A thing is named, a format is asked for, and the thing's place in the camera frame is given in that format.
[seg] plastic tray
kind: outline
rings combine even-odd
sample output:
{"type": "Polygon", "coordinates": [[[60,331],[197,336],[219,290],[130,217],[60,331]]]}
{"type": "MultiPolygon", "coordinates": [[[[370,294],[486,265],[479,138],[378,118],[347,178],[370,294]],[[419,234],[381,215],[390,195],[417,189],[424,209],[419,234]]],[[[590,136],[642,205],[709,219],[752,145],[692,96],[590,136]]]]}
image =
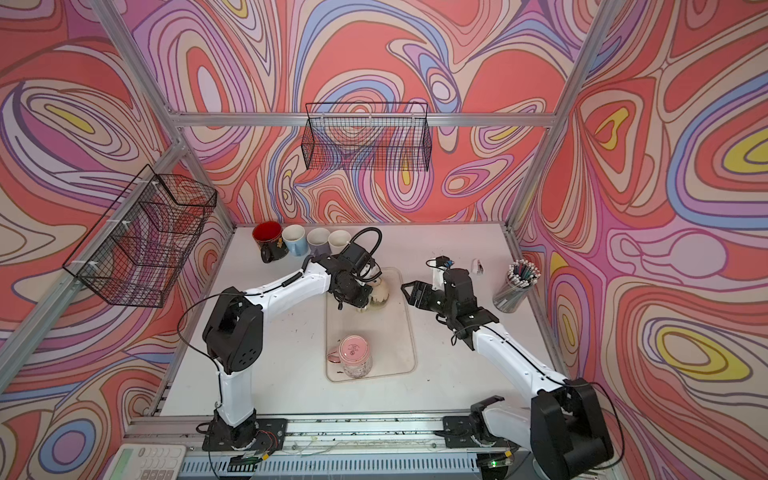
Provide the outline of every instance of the plastic tray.
{"type": "Polygon", "coordinates": [[[382,268],[382,278],[389,285],[389,299],[378,309],[360,312],[350,305],[339,310],[339,303],[326,295],[326,353],[348,335],[360,335],[368,341],[373,358],[371,372],[361,379],[348,377],[338,363],[326,363],[326,377],[331,382],[360,382],[383,376],[403,375],[416,368],[411,320],[406,299],[400,292],[400,270],[382,268]]]}

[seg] black wire basket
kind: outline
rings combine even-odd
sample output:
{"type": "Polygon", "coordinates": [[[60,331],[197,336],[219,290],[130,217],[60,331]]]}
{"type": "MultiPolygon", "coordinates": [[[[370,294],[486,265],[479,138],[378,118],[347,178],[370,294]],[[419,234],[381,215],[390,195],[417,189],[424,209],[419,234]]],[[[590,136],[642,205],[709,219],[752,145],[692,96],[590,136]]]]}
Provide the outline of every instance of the black wire basket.
{"type": "Polygon", "coordinates": [[[428,111],[422,102],[306,104],[306,169],[428,171],[428,111]]]}
{"type": "Polygon", "coordinates": [[[64,269],[111,305],[162,307],[216,202],[212,187],[155,174],[79,270],[64,269]]]}

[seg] white table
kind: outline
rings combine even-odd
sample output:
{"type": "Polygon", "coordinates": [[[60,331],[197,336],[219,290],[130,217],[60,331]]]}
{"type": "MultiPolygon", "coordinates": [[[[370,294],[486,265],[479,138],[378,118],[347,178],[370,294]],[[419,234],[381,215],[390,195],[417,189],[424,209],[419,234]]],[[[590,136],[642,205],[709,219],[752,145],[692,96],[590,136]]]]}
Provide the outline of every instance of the white table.
{"type": "MultiPolygon", "coordinates": [[[[479,258],[482,276],[472,276],[478,304],[494,313],[533,355],[551,364],[528,301],[512,314],[499,312],[491,302],[511,262],[502,229],[497,224],[378,226],[383,233],[376,262],[400,270],[404,282],[432,282],[424,262],[438,255],[470,268],[479,258]]],[[[362,227],[344,227],[355,233],[362,227]]],[[[220,266],[212,293],[229,286],[245,290],[271,282],[301,267],[302,258],[261,262],[250,228],[238,228],[220,266]]],[[[359,242],[371,248],[376,235],[359,242]]],[[[399,295],[394,286],[392,295],[399,295]]],[[[208,300],[191,342],[205,350],[203,329],[216,299],[208,300]]],[[[435,321],[435,314],[409,307],[416,351],[416,368],[400,376],[358,382],[331,383],[325,375],[324,296],[313,297],[264,326],[261,357],[253,369],[253,400],[260,415],[347,412],[425,412],[466,410],[493,395],[517,397],[512,385],[485,358],[462,341],[451,346],[451,332],[435,321]]],[[[187,349],[173,379],[161,415],[211,415],[218,400],[213,363],[187,349]]]]}

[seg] white calculator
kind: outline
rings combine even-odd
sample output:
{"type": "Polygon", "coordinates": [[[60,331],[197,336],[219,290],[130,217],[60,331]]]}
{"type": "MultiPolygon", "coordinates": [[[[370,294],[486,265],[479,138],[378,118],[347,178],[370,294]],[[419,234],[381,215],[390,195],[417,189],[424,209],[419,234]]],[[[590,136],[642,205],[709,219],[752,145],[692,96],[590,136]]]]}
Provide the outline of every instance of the white calculator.
{"type": "Polygon", "coordinates": [[[176,480],[186,447],[124,443],[114,454],[104,480],[176,480]]]}

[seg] mug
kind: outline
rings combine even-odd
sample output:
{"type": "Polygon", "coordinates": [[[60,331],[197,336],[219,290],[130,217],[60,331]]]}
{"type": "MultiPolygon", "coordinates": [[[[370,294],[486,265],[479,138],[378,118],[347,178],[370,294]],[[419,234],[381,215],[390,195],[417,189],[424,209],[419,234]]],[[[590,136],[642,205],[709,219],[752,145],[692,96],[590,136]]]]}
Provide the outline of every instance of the mug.
{"type": "Polygon", "coordinates": [[[312,229],[306,235],[306,241],[310,245],[310,255],[317,257],[318,255],[330,255],[331,247],[328,245],[328,236],[331,233],[327,228],[315,228],[312,229]]]}
{"type": "Polygon", "coordinates": [[[349,335],[339,342],[326,357],[331,363],[341,363],[342,370],[354,379],[360,379],[371,372],[373,360],[366,339],[360,335],[349,335]]]}
{"type": "Polygon", "coordinates": [[[259,223],[251,236],[261,249],[261,261],[264,263],[280,260],[288,254],[288,247],[283,242],[283,228],[277,222],[259,223]]]}
{"type": "Polygon", "coordinates": [[[328,236],[328,244],[331,247],[331,255],[341,253],[349,245],[352,234],[346,230],[336,230],[328,236]]]}
{"type": "Polygon", "coordinates": [[[283,229],[283,240],[288,246],[288,251],[295,257],[302,257],[310,251],[306,243],[306,229],[301,225],[289,225],[283,229]]]}

